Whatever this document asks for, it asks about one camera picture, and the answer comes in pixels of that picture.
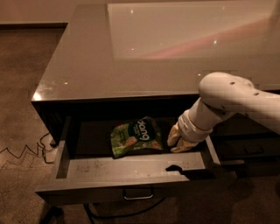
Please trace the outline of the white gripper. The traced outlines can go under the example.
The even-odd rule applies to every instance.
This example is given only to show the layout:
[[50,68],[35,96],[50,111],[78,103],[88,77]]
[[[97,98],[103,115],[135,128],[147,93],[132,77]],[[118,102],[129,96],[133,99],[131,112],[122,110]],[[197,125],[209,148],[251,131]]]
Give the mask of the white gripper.
[[212,131],[212,129],[203,130],[196,127],[189,118],[188,109],[178,118],[178,124],[174,124],[171,127],[167,145],[171,147],[171,152],[173,153],[189,151],[197,143],[203,142]]

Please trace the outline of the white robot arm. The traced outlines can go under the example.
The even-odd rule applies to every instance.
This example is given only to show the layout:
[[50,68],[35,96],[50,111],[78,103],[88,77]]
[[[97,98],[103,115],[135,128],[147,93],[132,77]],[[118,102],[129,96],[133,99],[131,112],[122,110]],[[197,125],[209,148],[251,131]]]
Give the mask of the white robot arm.
[[215,72],[200,81],[199,99],[172,126],[167,145],[173,153],[189,151],[236,113],[280,133],[279,94],[259,90],[240,76]]

